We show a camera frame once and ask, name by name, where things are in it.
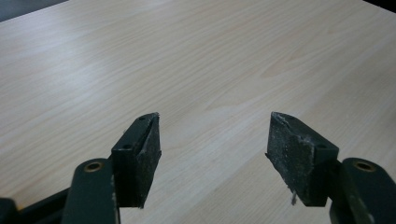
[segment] wooden table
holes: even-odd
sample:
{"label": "wooden table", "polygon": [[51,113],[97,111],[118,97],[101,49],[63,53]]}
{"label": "wooden table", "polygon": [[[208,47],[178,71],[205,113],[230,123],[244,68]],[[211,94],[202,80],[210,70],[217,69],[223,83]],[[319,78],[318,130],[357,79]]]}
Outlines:
{"label": "wooden table", "polygon": [[396,179],[396,15],[360,0],[70,0],[0,23],[0,196],[24,207],[161,114],[123,223],[330,223],[264,153],[291,114]]}

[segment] table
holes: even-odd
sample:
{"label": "table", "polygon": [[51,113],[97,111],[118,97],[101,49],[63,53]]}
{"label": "table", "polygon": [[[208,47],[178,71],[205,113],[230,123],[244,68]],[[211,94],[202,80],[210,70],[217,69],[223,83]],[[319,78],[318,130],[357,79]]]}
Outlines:
{"label": "table", "polygon": [[70,0],[0,23],[0,195],[20,207],[161,114],[123,223],[330,223],[264,153],[291,114],[396,179],[396,15],[359,0]]}

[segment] tabletop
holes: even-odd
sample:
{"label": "tabletop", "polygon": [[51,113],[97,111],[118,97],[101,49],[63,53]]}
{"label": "tabletop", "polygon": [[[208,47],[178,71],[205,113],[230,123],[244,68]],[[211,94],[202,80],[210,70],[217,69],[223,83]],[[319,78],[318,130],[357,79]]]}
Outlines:
{"label": "tabletop", "polygon": [[122,223],[330,223],[266,159],[272,111],[396,179],[396,15],[360,0],[70,0],[0,23],[0,196],[70,186],[137,117],[163,156]]}

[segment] wood grain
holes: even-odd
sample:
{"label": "wood grain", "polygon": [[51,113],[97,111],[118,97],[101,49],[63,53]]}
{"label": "wood grain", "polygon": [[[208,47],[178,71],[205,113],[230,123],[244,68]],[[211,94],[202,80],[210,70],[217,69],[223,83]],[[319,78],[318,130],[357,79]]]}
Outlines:
{"label": "wood grain", "polygon": [[396,178],[396,15],[358,0],[70,0],[0,23],[0,196],[70,185],[142,114],[163,157],[123,223],[330,223],[290,205],[271,111]]}

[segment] light wood surface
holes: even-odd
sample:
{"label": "light wood surface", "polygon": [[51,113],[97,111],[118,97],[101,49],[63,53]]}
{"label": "light wood surface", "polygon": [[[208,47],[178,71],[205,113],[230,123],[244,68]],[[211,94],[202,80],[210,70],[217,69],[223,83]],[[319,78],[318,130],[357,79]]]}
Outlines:
{"label": "light wood surface", "polygon": [[271,111],[396,179],[396,15],[359,0],[70,0],[0,23],[0,196],[24,207],[161,114],[163,156],[123,223],[330,223],[290,204]]}

